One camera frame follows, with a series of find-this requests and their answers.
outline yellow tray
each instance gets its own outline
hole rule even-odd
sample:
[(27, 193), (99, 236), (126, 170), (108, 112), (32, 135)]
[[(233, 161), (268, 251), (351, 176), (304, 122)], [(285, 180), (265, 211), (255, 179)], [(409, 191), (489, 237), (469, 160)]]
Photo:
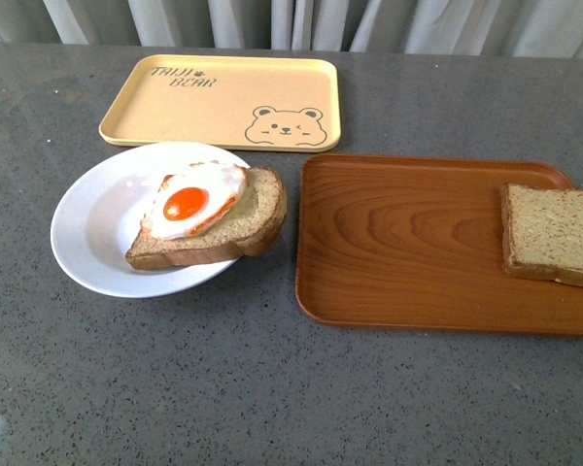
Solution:
[(196, 141), (236, 150), (328, 150), (341, 135), (337, 72), (317, 59), (148, 56), (99, 133), (119, 146)]

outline white plate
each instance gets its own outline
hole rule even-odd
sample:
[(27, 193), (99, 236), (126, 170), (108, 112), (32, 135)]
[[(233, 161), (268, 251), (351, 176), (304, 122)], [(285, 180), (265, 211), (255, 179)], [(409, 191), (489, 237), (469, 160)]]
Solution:
[(51, 250), (77, 283), (110, 296), (145, 298), (203, 283), (235, 260), (160, 271), (138, 271), (125, 261), (164, 175), (197, 161), (249, 165), (226, 150), (168, 142), (126, 150), (82, 175), (58, 203), (51, 220)]

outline slice of bread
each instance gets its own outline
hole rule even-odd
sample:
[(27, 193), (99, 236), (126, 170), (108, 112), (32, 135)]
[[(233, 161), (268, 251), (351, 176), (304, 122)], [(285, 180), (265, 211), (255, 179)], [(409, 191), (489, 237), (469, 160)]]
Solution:
[(206, 232), (159, 240), (139, 231), (125, 260), (141, 270), (197, 265), (257, 255), (274, 243), (285, 222), (288, 200), (279, 175), (270, 168), (247, 171), (247, 186), (237, 204)]
[(501, 189), (503, 271), (583, 286), (583, 190)]

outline wooden tray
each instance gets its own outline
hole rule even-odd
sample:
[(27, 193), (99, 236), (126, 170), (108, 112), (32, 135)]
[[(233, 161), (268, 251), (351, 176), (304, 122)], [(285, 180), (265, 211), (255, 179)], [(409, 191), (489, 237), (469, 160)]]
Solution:
[(537, 163), (316, 155), (296, 296), (335, 325), (583, 335), (583, 288), (501, 270), (499, 188), (571, 187)]
[(136, 64), (99, 133), (119, 146), (319, 152), (341, 135), (337, 88), (323, 60), (152, 55)]

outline gray table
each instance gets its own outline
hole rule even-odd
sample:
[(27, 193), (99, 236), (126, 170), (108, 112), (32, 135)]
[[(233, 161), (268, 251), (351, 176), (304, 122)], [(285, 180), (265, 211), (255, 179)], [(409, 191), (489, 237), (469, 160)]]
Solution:
[(542, 161), (583, 187), (583, 61), (0, 44), (0, 465), (583, 465), (583, 339), (339, 328), (301, 311), (308, 154), (241, 153), (290, 194), (264, 255), (159, 298), (71, 281), (53, 210), (124, 150), (97, 125), (159, 52), (324, 58), (339, 72), (336, 152)]

